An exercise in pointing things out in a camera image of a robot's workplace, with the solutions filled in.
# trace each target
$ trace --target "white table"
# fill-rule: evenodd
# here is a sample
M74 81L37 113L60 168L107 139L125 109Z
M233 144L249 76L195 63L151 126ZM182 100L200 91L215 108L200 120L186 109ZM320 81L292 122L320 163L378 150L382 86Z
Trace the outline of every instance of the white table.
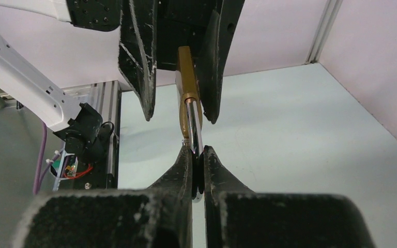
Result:
M145 188L181 147L175 86L157 88L150 122L133 92L121 108L118 187ZM226 77L202 136L252 190L346 195L377 247L397 247L397 140L320 64ZM203 201L193 214L194 247L206 247Z

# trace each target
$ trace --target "red wire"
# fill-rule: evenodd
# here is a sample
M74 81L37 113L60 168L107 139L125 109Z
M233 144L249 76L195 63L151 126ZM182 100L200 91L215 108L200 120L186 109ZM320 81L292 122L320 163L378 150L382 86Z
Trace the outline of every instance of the red wire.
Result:
M83 172L76 173L74 177L68 177L66 175L66 173L65 173L65 178L67 178L67 179L76 179L76 178L80 178L80 177L86 175L87 173L89 173L93 169L93 167L90 164L88 164L88 166L89 167L87 168L87 170L85 170Z

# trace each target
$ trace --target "screw hole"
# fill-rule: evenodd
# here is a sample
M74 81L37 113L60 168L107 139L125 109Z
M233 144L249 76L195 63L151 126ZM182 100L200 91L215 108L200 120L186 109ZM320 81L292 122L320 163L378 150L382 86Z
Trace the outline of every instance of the screw hole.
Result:
M229 23L229 25L227 26L227 31L231 34L235 33L235 25L233 23Z

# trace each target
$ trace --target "purple cable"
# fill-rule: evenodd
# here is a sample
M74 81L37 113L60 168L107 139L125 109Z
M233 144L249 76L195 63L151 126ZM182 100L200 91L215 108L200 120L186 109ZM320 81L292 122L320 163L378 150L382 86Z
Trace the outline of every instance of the purple cable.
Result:
M40 191L40 187L42 186L42 182L43 179L45 178L45 175L47 174L49 168L51 167L51 165L60 157L62 152L57 153L56 155L54 155L54 157L52 158L51 162L49 162L47 164L47 167L45 168L45 170L43 170L42 176L39 179L39 183L37 185L37 192Z
M44 122L42 122L42 125L43 125L43 138L42 138L42 144L40 146L39 156L37 157L36 175L34 177L34 184L33 184L33 194L34 195L37 195L37 193L39 192L39 178L40 178L40 172L42 170L42 163L43 163L43 156L45 154L45 147L47 144L47 135L48 135L47 125L45 125Z

